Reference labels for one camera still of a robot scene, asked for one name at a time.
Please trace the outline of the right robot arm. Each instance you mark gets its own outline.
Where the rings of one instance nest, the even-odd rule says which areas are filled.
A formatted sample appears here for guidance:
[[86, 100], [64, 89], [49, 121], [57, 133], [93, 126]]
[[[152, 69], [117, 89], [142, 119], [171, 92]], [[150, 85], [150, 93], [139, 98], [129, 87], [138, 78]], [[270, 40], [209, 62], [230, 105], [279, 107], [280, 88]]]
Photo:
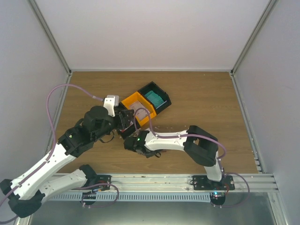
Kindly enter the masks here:
[[173, 133], [155, 133], [150, 128], [137, 136], [125, 138], [124, 148], [147, 158], [160, 157], [163, 150], [185, 152], [194, 162], [204, 167], [208, 186], [218, 190], [224, 185], [223, 171], [219, 164], [218, 139], [198, 126]]

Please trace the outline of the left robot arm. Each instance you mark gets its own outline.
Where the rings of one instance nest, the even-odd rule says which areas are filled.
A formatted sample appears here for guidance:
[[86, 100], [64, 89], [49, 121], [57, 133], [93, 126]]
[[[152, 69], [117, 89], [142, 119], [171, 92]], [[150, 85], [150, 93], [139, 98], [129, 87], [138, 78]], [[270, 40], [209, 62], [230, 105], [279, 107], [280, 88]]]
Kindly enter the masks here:
[[134, 110], [114, 107], [114, 116], [107, 108], [94, 106], [75, 126], [68, 129], [47, 155], [23, 175], [13, 180], [4, 179], [0, 189], [8, 197], [11, 210], [20, 218], [35, 213], [42, 204], [65, 191], [82, 188], [92, 189], [97, 174], [90, 165], [82, 165], [73, 173], [59, 179], [50, 178], [62, 167], [93, 148], [96, 141], [115, 129], [125, 129], [134, 118]]

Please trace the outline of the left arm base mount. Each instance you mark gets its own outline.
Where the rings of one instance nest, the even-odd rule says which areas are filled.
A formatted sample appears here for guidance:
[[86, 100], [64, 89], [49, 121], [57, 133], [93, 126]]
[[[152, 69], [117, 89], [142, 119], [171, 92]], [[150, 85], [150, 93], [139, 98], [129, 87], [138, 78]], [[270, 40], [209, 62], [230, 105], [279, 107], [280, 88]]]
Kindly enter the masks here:
[[[97, 175], [95, 178], [88, 180], [83, 187], [88, 187], [96, 184], [103, 184], [103, 183], [111, 183], [111, 175]], [[98, 185], [94, 187], [90, 187], [90, 190], [92, 192], [98, 192], [98, 191], [105, 191], [109, 190], [110, 186], [109, 185]]]

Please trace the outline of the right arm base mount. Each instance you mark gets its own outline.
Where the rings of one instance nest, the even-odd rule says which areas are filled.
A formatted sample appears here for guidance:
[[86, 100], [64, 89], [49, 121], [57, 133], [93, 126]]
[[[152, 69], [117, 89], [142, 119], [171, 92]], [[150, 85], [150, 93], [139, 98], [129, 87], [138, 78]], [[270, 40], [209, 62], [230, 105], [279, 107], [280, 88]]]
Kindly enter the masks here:
[[206, 175], [194, 175], [189, 183], [193, 186], [194, 190], [234, 190], [235, 185], [233, 177], [223, 176], [221, 181], [212, 181]]

